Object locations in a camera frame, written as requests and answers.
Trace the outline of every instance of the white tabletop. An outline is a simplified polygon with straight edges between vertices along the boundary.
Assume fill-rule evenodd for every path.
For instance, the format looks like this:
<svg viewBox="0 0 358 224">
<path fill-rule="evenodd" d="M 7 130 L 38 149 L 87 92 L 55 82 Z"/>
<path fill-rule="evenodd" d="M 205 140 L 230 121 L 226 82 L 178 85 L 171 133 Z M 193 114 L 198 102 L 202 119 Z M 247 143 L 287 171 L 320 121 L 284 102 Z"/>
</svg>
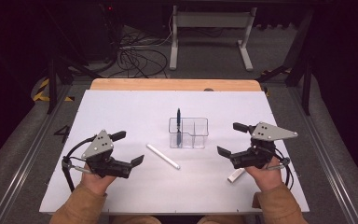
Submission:
<svg viewBox="0 0 358 224">
<path fill-rule="evenodd" d="M 209 136 L 205 148 L 170 148 L 169 118 L 176 117 L 178 108 L 183 118 L 208 119 Z M 256 125 L 259 121 L 276 125 L 262 91 L 86 91 L 61 157 L 102 129 L 108 133 L 127 132 L 126 138 L 114 143 L 112 157 L 116 160 L 130 162 L 145 155 L 144 162 L 132 169 L 130 178 L 117 178 L 109 187 L 103 213 L 205 215 L 260 212 L 251 207 L 253 195 L 259 191 L 254 180 L 243 174 L 233 184 L 229 183 L 227 178 L 234 168 L 229 159 L 217 154 L 216 148 L 220 146 L 232 153 L 246 150 L 250 146 L 250 135 L 234 131 L 232 123 Z M 170 166 L 146 144 L 160 150 L 181 169 Z M 275 145 L 288 156 L 282 140 L 276 141 Z M 80 158 L 87 146 L 80 147 L 73 156 Z M 73 164 L 83 166 L 84 162 L 73 160 Z M 71 176 L 77 185 L 81 173 L 71 169 Z M 308 212 L 296 174 L 294 179 L 292 192 L 301 210 Z M 60 158 L 40 212 L 54 213 L 70 193 Z"/>
</svg>

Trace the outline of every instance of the black cable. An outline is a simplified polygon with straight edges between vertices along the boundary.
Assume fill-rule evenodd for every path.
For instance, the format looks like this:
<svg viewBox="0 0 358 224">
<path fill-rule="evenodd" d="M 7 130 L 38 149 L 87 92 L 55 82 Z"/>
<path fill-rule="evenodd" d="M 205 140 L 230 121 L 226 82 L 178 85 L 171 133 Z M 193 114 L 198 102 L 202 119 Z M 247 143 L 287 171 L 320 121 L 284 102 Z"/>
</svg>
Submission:
<svg viewBox="0 0 358 224">
<path fill-rule="evenodd" d="M 75 159 L 75 160 L 78 160 L 78 161 L 85 161 L 85 160 L 82 160 L 82 159 L 80 159 L 78 157 L 70 157 L 69 159 Z"/>
<path fill-rule="evenodd" d="M 282 162 L 283 159 L 284 159 L 283 154 L 282 154 L 282 153 L 280 152 L 280 150 L 277 149 L 277 148 L 275 148 L 275 151 L 278 151 L 281 155 L 278 155 L 278 154 L 276 154 L 276 153 L 274 153 L 274 152 L 271 152 L 271 151 L 269 151 L 268 149 L 266 149 L 266 148 L 264 148 L 264 147 L 258 147 L 258 149 L 262 150 L 263 152 L 266 152 L 266 153 L 270 154 L 270 155 L 273 156 L 273 157 L 276 157 L 276 158 L 279 160 L 279 162 Z M 286 169 L 286 180 L 284 181 L 284 185 L 286 185 L 287 188 L 292 189 L 292 187 L 293 187 L 293 185 L 294 185 L 294 181 L 295 181 L 294 178 L 293 178 L 292 171 L 291 171 L 291 169 L 290 169 L 290 167 L 289 167 L 289 164 L 287 164 L 286 166 L 284 166 L 284 168 Z M 289 187 L 290 178 L 292 178 L 292 184 L 291 184 L 291 186 Z"/>
<path fill-rule="evenodd" d="M 120 46 L 121 47 L 129 47 L 132 46 L 138 42 L 141 42 L 142 40 L 152 36 L 152 35 L 146 35 L 144 34 L 144 36 L 139 37 L 141 35 L 141 33 L 139 32 L 130 32 L 130 33 L 126 33 L 123 35 L 123 37 L 121 38 L 120 41 Z"/>
<path fill-rule="evenodd" d="M 69 152 L 68 154 L 66 155 L 66 158 L 70 158 L 72 153 L 74 153 L 75 150 L 77 150 L 79 147 L 83 146 L 84 144 L 88 143 L 88 142 L 92 142 L 94 141 L 96 136 L 93 136 L 91 138 L 88 138 L 86 140 L 83 140 L 82 142 L 80 142 L 79 144 L 77 144 L 76 146 L 74 146 Z"/>
<path fill-rule="evenodd" d="M 157 55 L 161 56 L 164 60 L 163 64 L 158 63 L 154 60 L 151 60 L 147 57 L 145 57 L 143 54 L 141 54 L 140 52 L 153 52 L 156 53 Z M 167 67 L 168 64 L 168 59 L 167 57 L 162 54 L 161 52 L 154 50 L 154 49 L 136 49 L 136 48 L 120 48 L 119 50 L 119 56 L 118 56 L 118 60 L 117 60 L 117 65 L 119 68 L 121 68 L 123 70 L 123 72 L 127 72 L 128 77 L 130 76 L 130 70 L 135 70 L 136 73 L 135 75 L 133 75 L 132 77 L 150 77 L 153 75 L 157 75 L 160 74 L 161 72 L 164 74 L 165 77 L 167 77 L 166 73 L 165 73 L 165 68 Z M 152 73 L 145 73 L 144 69 L 147 67 L 148 63 L 151 62 L 155 65 L 157 65 L 159 67 L 159 70 L 156 72 L 152 72 Z M 111 74 L 109 77 L 113 77 L 116 74 L 119 74 L 122 72 L 118 72 L 118 73 L 114 73 Z"/>
</svg>

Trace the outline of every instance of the metal frame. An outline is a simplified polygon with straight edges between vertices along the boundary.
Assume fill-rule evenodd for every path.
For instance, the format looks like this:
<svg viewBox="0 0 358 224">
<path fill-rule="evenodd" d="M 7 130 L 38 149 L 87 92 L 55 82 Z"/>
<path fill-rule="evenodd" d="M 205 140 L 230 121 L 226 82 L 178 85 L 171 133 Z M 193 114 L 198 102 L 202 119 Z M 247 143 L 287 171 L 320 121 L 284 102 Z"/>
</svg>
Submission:
<svg viewBox="0 0 358 224">
<path fill-rule="evenodd" d="M 178 55 L 178 27 L 231 27 L 246 28 L 242 40 L 238 40 L 243 63 L 247 71 L 253 71 L 251 59 L 246 49 L 257 8 L 250 12 L 183 12 L 173 6 L 172 12 L 172 47 L 170 69 L 175 70 Z"/>
</svg>

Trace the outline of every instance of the white stick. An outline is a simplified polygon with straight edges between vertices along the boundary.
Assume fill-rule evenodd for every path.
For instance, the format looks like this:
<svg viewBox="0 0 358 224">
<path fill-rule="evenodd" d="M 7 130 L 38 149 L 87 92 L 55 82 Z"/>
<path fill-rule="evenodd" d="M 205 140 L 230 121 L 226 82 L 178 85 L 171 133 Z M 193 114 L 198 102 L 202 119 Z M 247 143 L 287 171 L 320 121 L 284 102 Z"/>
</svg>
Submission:
<svg viewBox="0 0 358 224">
<path fill-rule="evenodd" d="M 178 165 L 176 162 L 172 161 L 170 158 L 166 157 L 164 154 L 162 154 L 160 151 L 158 151 L 155 147 L 152 147 L 150 144 L 147 144 L 146 146 L 150 150 L 152 150 L 154 153 L 158 154 L 163 160 L 167 161 L 170 165 L 172 165 L 176 169 L 180 170 L 180 165 Z"/>
<path fill-rule="evenodd" d="M 245 172 L 245 169 L 244 168 L 240 168 L 240 169 L 237 169 L 234 171 L 234 173 L 231 174 L 231 176 L 228 177 L 228 181 L 230 183 L 234 183 L 234 181 L 240 177 L 241 174 L 243 174 L 243 172 Z"/>
</svg>

